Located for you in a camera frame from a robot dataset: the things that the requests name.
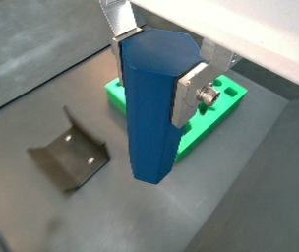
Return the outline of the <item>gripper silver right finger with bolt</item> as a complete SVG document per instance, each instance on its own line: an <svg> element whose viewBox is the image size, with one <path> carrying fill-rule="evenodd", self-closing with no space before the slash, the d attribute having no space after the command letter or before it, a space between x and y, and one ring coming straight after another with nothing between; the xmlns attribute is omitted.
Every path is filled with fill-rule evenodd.
<svg viewBox="0 0 299 252"><path fill-rule="evenodd" d="M213 87L215 79L237 61L235 53L210 39L202 41L203 60L178 78L173 109L173 124L182 128L193 118L198 105L213 106L221 92Z"/></svg>

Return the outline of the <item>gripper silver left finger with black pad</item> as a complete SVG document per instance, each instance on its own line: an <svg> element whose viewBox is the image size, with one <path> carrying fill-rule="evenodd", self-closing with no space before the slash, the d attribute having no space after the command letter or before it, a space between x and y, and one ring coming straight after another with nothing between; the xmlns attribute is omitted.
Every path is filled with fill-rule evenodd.
<svg viewBox="0 0 299 252"><path fill-rule="evenodd" d="M123 83L120 43L142 32L136 25L134 10L128 0L99 0L112 29L112 53L116 59L119 82Z"/></svg>

